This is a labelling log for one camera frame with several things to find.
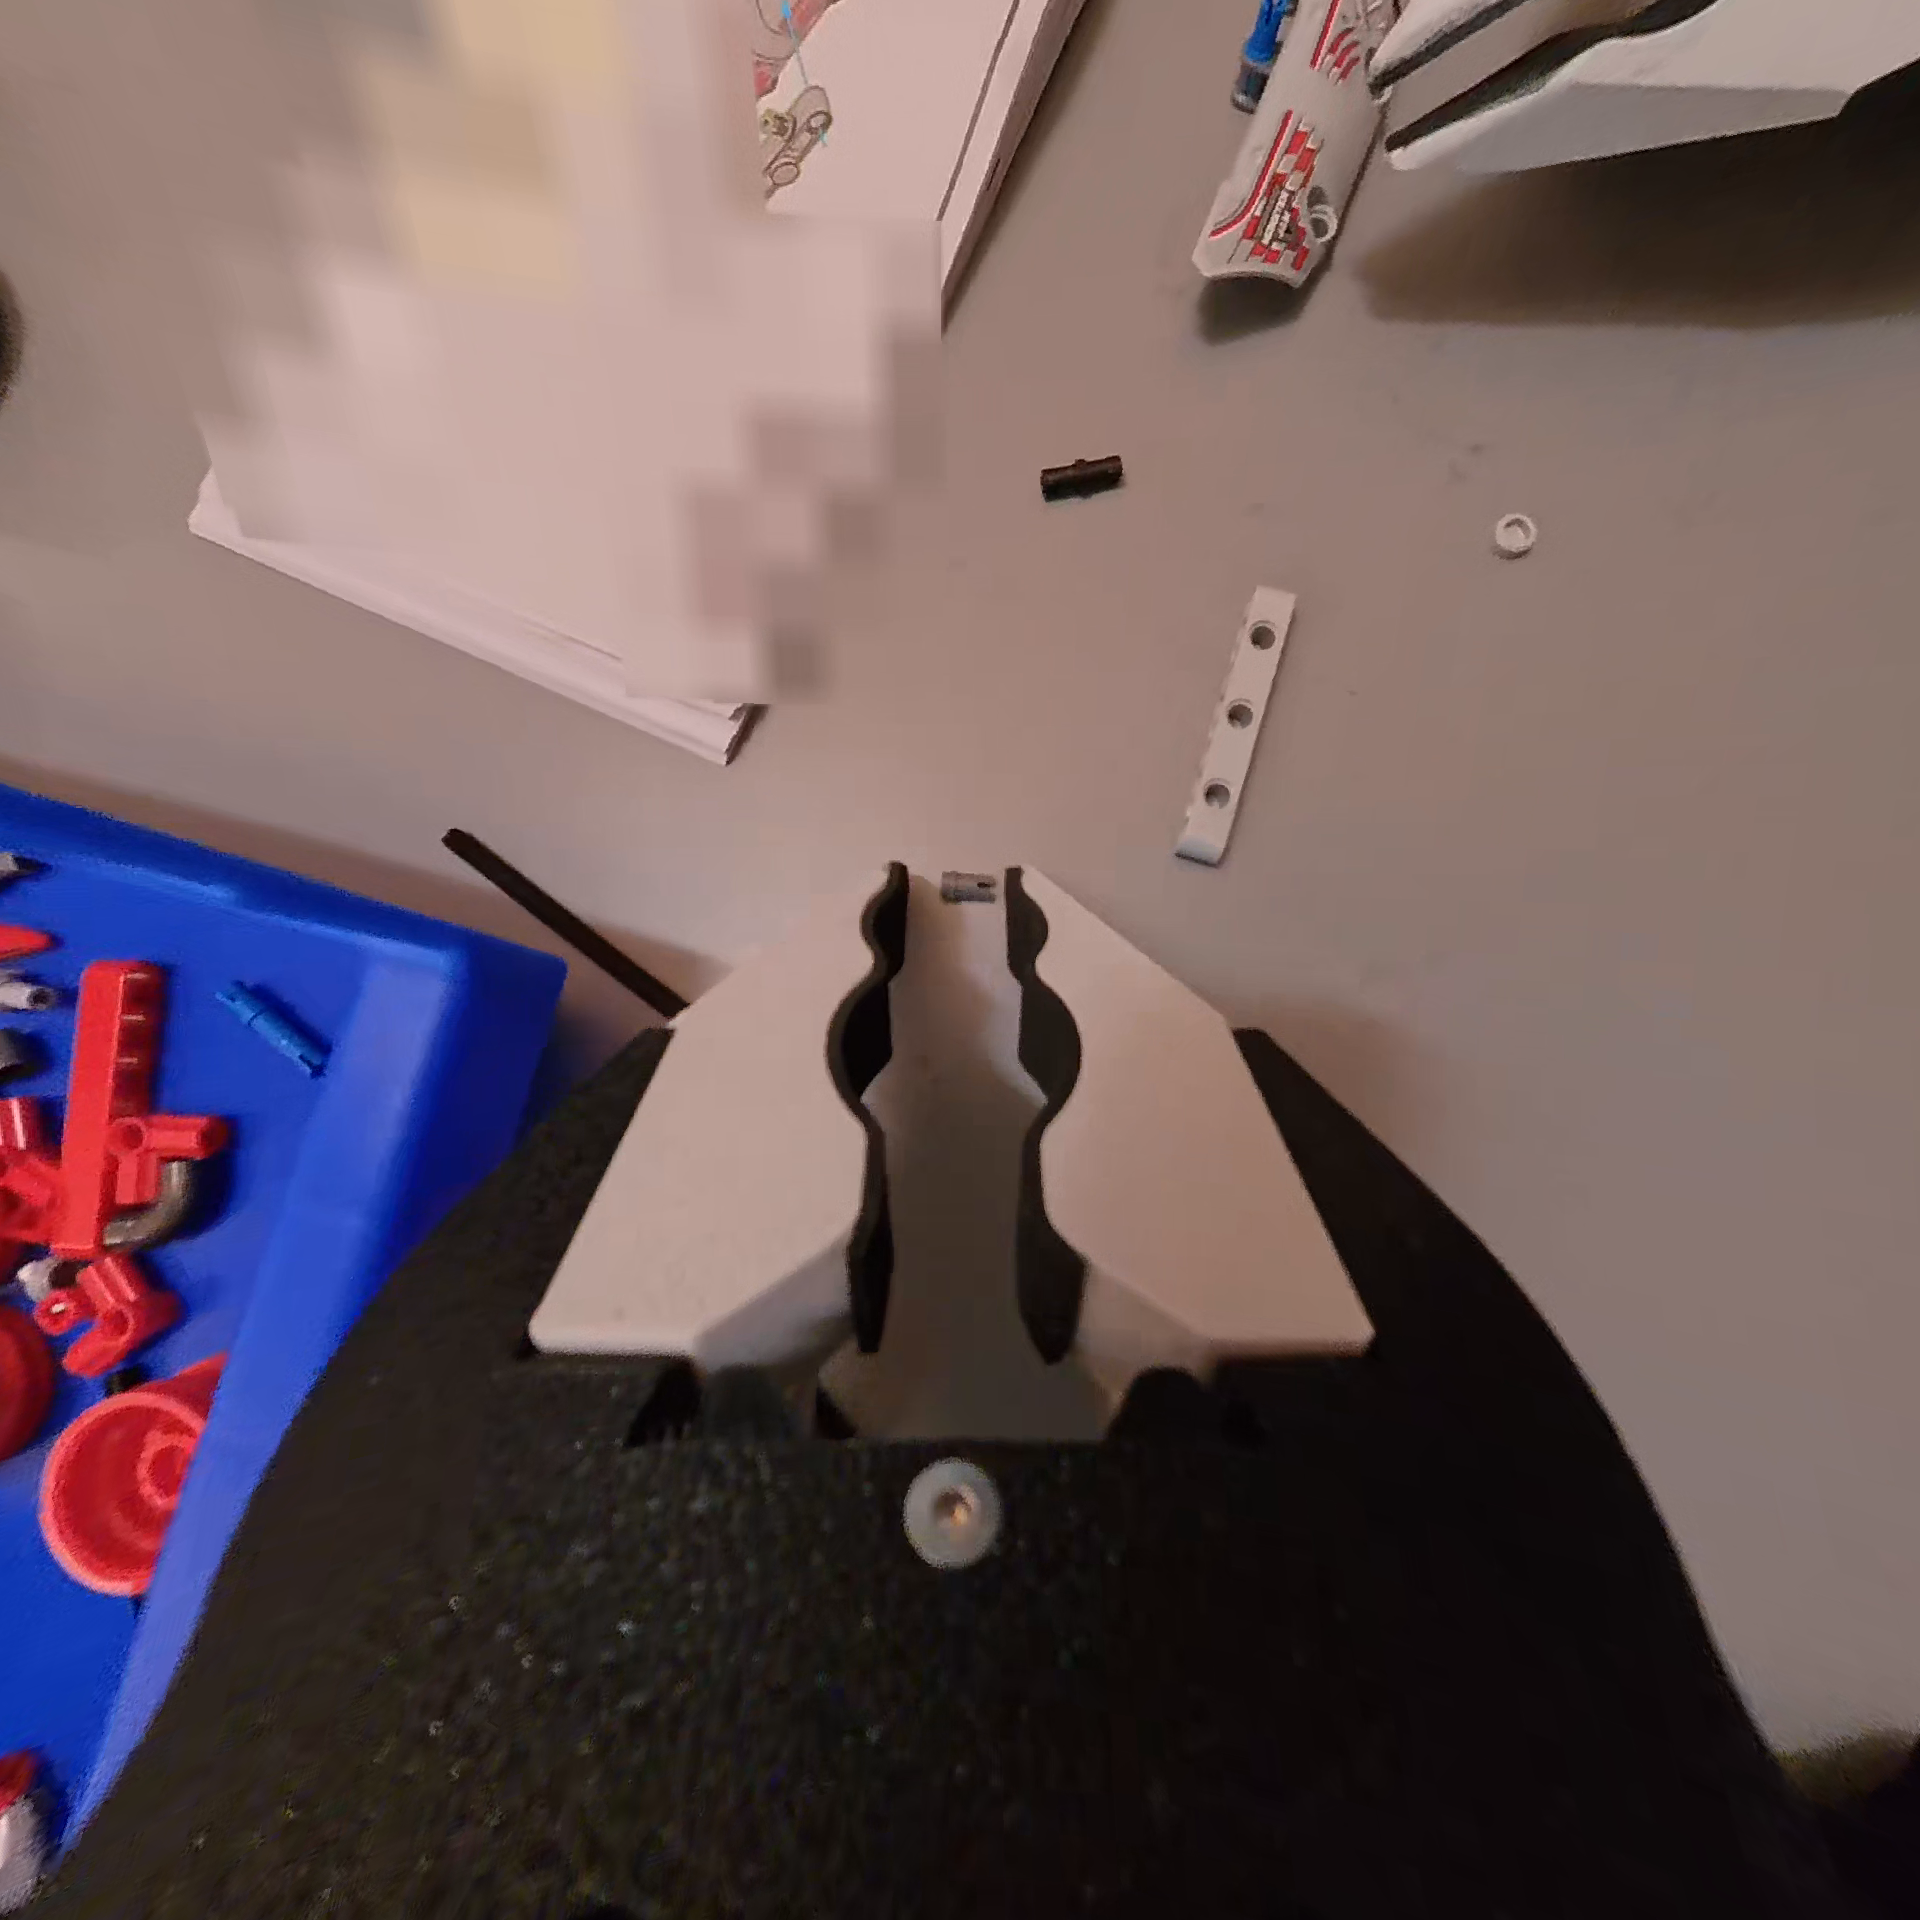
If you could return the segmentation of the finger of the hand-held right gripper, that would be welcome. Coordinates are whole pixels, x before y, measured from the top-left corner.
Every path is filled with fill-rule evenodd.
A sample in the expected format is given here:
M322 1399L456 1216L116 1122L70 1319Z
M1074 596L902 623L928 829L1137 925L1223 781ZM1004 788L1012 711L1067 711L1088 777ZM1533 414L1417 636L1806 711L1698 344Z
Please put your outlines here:
M1386 134L1405 172L1552 166L1829 125L1919 60L1914 2L1659 2L1536 38Z
M1369 91L1394 91L1456 53L1505 50L1509 66L1573 58L1621 36L1661 34L1710 2L1405 2L1366 60Z

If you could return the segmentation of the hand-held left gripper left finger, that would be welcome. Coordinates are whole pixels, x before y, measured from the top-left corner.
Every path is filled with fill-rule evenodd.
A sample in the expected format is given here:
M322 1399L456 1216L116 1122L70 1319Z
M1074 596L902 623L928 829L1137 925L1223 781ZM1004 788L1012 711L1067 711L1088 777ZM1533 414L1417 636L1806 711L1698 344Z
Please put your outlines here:
M882 1346L897 1267L884 1131L909 868L818 902L669 1027L528 1337L543 1357L703 1375Z

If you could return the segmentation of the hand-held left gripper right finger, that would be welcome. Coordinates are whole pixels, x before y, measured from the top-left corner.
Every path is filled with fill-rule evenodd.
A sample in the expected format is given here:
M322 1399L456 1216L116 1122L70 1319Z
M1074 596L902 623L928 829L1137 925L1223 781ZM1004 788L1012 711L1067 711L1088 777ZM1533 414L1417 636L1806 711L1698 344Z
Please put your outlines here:
M1355 1361L1376 1341L1230 1021L1036 868L1002 889L1018 1063L1014 1284L1033 1352L1148 1375Z

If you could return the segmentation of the white red printed toy panel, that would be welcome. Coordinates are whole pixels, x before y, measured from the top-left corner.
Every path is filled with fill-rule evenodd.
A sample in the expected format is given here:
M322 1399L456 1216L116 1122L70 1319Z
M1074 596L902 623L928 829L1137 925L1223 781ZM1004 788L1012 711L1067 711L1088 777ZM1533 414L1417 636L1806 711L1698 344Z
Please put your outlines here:
M1385 127L1369 63L1401 2L1300 2L1193 251L1208 282L1303 289L1327 260Z

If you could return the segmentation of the blue toy pin on panel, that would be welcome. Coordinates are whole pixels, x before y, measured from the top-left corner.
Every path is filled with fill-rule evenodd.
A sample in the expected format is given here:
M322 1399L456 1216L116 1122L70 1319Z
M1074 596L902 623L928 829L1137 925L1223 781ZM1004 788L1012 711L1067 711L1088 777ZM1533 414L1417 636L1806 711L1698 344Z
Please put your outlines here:
M1276 60L1284 48L1298 2L1261 2L1254 20L1240 45L1230 102L1237 112L1252 114L1268 89Z

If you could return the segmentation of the black toy axle rod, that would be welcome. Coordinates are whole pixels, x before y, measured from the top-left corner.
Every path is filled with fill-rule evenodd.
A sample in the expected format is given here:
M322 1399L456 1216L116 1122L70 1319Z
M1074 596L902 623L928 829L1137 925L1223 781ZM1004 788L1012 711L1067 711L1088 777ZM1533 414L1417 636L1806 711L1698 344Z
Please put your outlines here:
M625 995L634 997L660 1021L670 1022L688 1011L691 1000L678 988L628 956L595 925L574 915L563 901L553 897L540 883L516 868L514 863L475 832L467 829L446 829L441 837L441 847L538 922L548 935L557 936L563 947L585 960L592 973L613 980L613 985Z

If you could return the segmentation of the blue plastic bin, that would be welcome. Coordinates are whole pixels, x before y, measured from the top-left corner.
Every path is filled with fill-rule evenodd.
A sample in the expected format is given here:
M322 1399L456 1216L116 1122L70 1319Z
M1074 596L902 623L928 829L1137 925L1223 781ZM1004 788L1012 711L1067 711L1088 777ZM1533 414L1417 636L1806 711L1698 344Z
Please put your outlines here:
M226 1118L180 1235L131 1254L180 1324L103 1380L58 1364L3 1467L5 1902L105 1806L205 1616L228 1544L374 1290L516 1144L567 969L544 952L5 787L5 1101L58 1140L85 970L167 975L156 1107ZM308 1078L219 1005L243 982L330 1044ZM5 1254L32 1314L60 1261ZM38 1529L60 1435L108 1394L226 1355L150 1591L88 1592Z

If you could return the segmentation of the white toy beam with holes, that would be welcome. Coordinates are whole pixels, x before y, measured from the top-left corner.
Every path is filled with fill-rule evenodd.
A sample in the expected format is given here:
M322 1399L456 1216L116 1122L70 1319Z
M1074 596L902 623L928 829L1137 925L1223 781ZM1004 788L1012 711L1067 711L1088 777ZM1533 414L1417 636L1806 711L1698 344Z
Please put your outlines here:
M1294 592L1261 586L1242 611L1172 848L1187 864L1221 868L1228 856L1296 609Z

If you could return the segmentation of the blue toy pin in bin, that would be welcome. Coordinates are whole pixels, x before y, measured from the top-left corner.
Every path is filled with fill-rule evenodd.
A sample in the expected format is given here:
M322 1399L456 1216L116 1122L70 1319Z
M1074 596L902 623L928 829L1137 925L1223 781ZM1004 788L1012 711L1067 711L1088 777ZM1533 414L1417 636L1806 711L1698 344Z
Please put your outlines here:
M216 1005L253 1038L295 1064L310 1080L325 1077L333 1049L313 1027L290 1012L277 997L230 980L214 995Z

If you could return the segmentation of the grey curved toy pipe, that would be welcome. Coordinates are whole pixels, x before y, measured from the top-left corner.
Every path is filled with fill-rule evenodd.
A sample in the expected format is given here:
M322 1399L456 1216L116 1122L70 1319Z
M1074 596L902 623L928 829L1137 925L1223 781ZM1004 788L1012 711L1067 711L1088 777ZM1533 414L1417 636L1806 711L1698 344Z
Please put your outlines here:
M103 1227L100 1247L108 1254L137 1254L168 1243L188 1225L195 1204L201 1165L168 1160L158 1167L156 1197L131 1211L118 1212Z

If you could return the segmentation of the red toy connector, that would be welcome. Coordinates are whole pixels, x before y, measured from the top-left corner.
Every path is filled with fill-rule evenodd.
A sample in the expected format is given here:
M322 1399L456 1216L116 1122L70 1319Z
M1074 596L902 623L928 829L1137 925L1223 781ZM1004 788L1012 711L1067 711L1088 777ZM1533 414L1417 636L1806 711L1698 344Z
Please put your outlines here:
M60 1366L79 1380L107 1380L184 1319L180 1297L156 1284L133 1254L57 1265L30 1311L37 1330L65 1342Z

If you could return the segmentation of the red toy beam assembly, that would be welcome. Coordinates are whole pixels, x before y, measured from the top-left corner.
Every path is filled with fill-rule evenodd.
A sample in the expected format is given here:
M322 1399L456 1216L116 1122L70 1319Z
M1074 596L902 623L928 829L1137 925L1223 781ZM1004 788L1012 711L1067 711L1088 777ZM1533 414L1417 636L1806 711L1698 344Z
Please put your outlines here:
M51 1140L38 1105L5 1101L5 1254L43 1250L86 1265L108 1252L105 1225L150 1202L160 1165L205 1165L228 1150L225 1117L175 1115L156 1105L168 976L152 963L96 963L81 978L60 1134Z

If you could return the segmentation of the white instruction booklet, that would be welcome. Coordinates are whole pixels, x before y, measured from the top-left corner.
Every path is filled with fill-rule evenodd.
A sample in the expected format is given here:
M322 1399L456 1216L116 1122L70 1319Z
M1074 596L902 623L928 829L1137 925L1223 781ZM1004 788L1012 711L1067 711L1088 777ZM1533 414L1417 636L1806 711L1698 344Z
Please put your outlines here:
M928 465L931 355L1083 4L216 4L188 531L703 761Z

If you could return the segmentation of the red toy wheel hub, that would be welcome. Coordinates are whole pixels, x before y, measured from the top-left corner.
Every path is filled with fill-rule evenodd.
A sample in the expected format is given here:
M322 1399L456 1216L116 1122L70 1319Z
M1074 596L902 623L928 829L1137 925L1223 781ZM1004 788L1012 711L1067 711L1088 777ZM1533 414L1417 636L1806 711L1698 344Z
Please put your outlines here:
M38 1529L72 1583L118 1600L150 1591L226 1366L228 1355L214 1355L110 1393L60 1433Z
M35 1319L3 1304L3 1435L0 1461L27 1452L47 1426L60 1368Z

